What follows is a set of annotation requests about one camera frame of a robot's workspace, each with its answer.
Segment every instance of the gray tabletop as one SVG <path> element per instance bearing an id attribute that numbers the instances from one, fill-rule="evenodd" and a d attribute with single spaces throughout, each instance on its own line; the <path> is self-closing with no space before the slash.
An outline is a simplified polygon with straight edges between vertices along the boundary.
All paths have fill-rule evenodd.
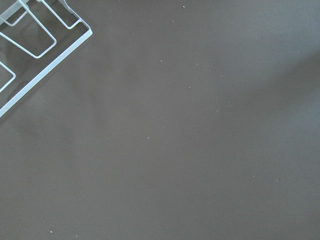
<path id="1" fill-rule="evenodd" d="M 319 239 L 319 1 L 68 3 L 94 33 L 0 119 L 0 239 Z"/>

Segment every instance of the gray surface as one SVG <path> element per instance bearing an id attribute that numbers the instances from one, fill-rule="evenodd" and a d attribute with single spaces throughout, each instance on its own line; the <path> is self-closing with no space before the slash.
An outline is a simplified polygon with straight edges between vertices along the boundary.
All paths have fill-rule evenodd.
<path id="1" fill-rule="evenodd" d="M 0 120 L 0 239 L 319 239 L 319 1 L 68 2 L 94 35 Z"/>

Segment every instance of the dish rack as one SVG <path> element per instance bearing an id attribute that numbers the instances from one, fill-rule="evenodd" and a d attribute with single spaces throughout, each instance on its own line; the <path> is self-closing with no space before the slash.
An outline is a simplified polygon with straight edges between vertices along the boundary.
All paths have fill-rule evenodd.
<path id="1" fill-rule="evenodd" d="M 56 0 L 56 4 L 61 4 L 64 7 L 64 9 L 68 11 L 68 14 L 70 13 L 71 15 L 73 15 L 72 17 L 75 19 L 75 21 L 71 24 L 67 24 L 67 22 L 63 20 L 63 17 L 58 12 L 56 12 L 54 8 L 52 8 L 52 6 L 48 4 L 48 0 L 14 0 L 14 3 L 8 9 L 6 9 L 3 13 L 0 12 L 0 26 L 6 25 L 4 26 L 5 28 L 14 28 L 18 23 L 24 20 L 26 15 L 29 15 L 35 21 L 34 24 L 37 24 L 37 27 L 40 27 L 46 33 L 46 35 L 51 40 L 51 44 L 41 53 L 35 53 L 32 50 L 27 49 L 27 47 L 23 46 L 22 44 L 18 43 L 17 40 L 14 40 L 12 37 L 3 33 L 1 29 L 0 38 L 4 38 L 6 41 L 8 41 L 6 44 L 9 43 L 9 45 L 14 45 L 14 47 L 17 47 L 20 51 L 23 52 L 23 54 L 29 55 L 36 61 L 40 61 L 40 59 L 42 59 L 49 52 L 51 52 L 51 50 L 54 49 L 57 45 L 59 45 L 59 43 L 54 34 L 50 30 L 48 30 L 48 27 L 45 26 L 45 23 L 39 20 L 36 14 L 32 11 L 30 6 L 28 5 L 29 1 L 34 1 L 35 4 L 42 4 L 46 8 L 46 10 L 48 10 L 46 12 L 48 14 L 51 14 L 53 16 L 53 19 L 57 21 L 57 24 L 62 25 L 61 27 L 65 28 L 66 31 L 71 31 L 78 25 L 83 25 L 85 27 L 85 32 L 79 38 L 73 41 L 73 43 L 69 44 L 67 47 L 61 50 L 62 52 L 59 52 L 58 55 L 55 55 L 52 59 L 50 59 L 48 64 L 45 64 L 43 69 L 41 69 L 40 72 L 37 72 L 37 74 L 31 80 L 29 80 L 21 89 L 12 94 L 10 98 L 6 99 L 6 103 L 0 106 L 0 118 L 13 105 L 15 105 L 27 92 L 29 92 L 41 79 L 43 79 L 50 71 L 52 71 L 70 53 L 72 53 L 76 48 L 78 48 L 85 40 L 87 40 L 93 34 L 90 26 L 68 6 L 66 0 Z M 5 81 L 4 84 L 0 85 L 1 95 L 3 91 L 5 91 L 10 85 L 13 84 L 17 76 L 15 74 L 15 70 L 7 64 L 5 64 L 3 61 L 1 61 L 1 59 L 0 68 L 4 68 L 4 70 L 7 71 L 7 73 L 11 76 L 9 77 L 8 81 Z"/>

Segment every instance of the metal rack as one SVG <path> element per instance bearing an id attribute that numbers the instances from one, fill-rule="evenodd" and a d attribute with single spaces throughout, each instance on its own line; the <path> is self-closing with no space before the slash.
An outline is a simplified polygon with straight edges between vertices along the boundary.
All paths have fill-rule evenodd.
<path id="1" fill-rule="evenodd" d="M 52 44 L 45 49 L 40 54 L 32 53 L 30 50 L 26 49 L 24 46 L 13 40 L 8 35 L 4 34 L 0 31 L 0 36 L 9 41 L 11 44 L 15 45 L 17 48 L 19 48 L 21 51 L 23 51 L 25 54 L 30 55 L 34 59 L 41 59 L 44 55 L 46 55 L 50 50 L 52 50 L 57 45 L 57 39 L 54 37 L 54 35 L 45 27 L 45 25 L 36 17 L 36 15 L 30 10 L 27 3 L 30 0 L 15 0 L 15 3 L 12 4 L 7 10 L 5 10 L 0 15 L 0 26 L 2 24 L 6 24 L 10 27 L 14 27 L 16 24 L 18 24 L 20 21 L 24 19 L 26 15 L 30 15 L 34 21 L 41 27 L 41 29 L 44 30 L 44 32 L 51 38 Z M 46 0 L 36 0 L 39 3 L 42 3 L 48 10 L 53 14 L 55 19 L 57 19 L 67 30 L 71 30 L 74 27 L 76 27 L 78 24 L 82 23 L 86 28 L 87 31 L 78 38 L 75 42 L 73 42 L 69 47 L 67 47 L 60 55 L 58 55 L 54 60 L 52 60 L 43 70 L 41 70 L 40 73 L 38 73 L 31 81 L 28 82 L 18 93 L 16 93 L 11 99 L 8 100 L 8 102 L 3 105 L 3 107 L 0 109 L 0 118 L 14 105 L 19 101 L 30 89 L 32 89 L 41 79 L 43 79 L 52 69 L 54 69 L 60 62 L 62 62 L 70 53 L 72 53 L 77 47 L 79 47 L 85 40 L 87 40 L 92 34 L 92 30 L 90 26 L 78 15 L 76 14 L 66 3 L 66 0 L 58 0 L 60 4 L 72 15 L 74 15 L 77 20 L 71 24 L 68 25 L 62 18 L 59 16 L 57 12 L 53 10 L 53 8 L 46 2 Z M 11 18 L 17 11 L 23 10 L 23 13 L 18 17 L 15 22 L 10 23 L 8 21 L 9 18 Z M 7 70 L 11 75 L 12 78 L 7 81 L 2 87 L 0 86 L 0 94 L 2 91 L 5 90 L 16 78 L 16 74 L 14 71 L 9 69 L 4 63 L 0 61 L 0 65 Z"/>

